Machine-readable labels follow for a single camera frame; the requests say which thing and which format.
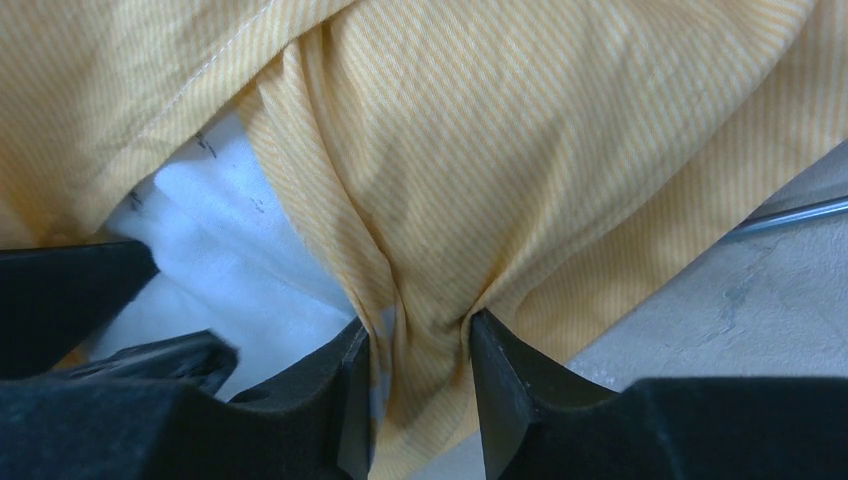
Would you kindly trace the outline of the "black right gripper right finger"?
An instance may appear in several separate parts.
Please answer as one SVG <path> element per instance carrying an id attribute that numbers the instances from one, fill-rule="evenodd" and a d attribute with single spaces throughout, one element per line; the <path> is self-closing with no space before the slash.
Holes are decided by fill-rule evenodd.
<path id="1" fill-rule="evenodd" d="M 471 361 L 490 479 L 843 479 L 847 382 L 646 378 L 615 392 L 474 315 Z"/>

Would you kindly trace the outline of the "orange Mickey Mouse pillowcase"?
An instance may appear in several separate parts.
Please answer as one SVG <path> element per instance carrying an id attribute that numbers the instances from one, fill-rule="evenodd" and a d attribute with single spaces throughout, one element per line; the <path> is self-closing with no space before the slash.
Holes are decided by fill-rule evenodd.
<path id="1" fill-rule="evenodd" d="M 843 1 L 5 1 L 1 243 L 113 234 L 238 115 L 372 337 L 379 479 L 478 427 L 470 318 L 566 361 L 847 137 Z"/>

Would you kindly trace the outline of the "white pillow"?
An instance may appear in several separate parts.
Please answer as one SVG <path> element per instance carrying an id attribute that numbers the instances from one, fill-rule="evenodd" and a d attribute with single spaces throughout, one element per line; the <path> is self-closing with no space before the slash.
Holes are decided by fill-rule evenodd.
<path id="1" fill-rule="evenodd" d="M 312 353 L 355 315 L 306 249 L 238 115 L 223 113 L 119 204 L 106 227 L 146 245 L 157 274 L 85 345 L 93 359 L 211 330 L 237 349 L 229 399 Z"/>

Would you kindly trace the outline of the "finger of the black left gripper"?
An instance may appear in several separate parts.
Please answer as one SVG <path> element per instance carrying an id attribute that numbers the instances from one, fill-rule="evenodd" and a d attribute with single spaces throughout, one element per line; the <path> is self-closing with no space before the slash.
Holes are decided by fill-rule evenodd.
<path id="1" fill-rule="evenodd" d="M 138 241 L 1 252 L 1 378 L 49 371 L 158 273 Z"/>
<path id="2" fill-rule="evenodd" d="M 108 358 L 56 372 L 62 380 L 165 380 L 219 391 L 238 365 L 238 352 L 209 330 L 122 349 Z"/>

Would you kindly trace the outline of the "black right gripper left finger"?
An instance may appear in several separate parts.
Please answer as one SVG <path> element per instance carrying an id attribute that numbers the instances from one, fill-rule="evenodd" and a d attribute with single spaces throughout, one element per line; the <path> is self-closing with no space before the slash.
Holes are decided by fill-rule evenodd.
<path id="1" fill-rule="evenodd" d="M 5 479 L 364 479 L 369 341 L 358 321 L 219 400 L 182 381 L 1 385 Z"/>

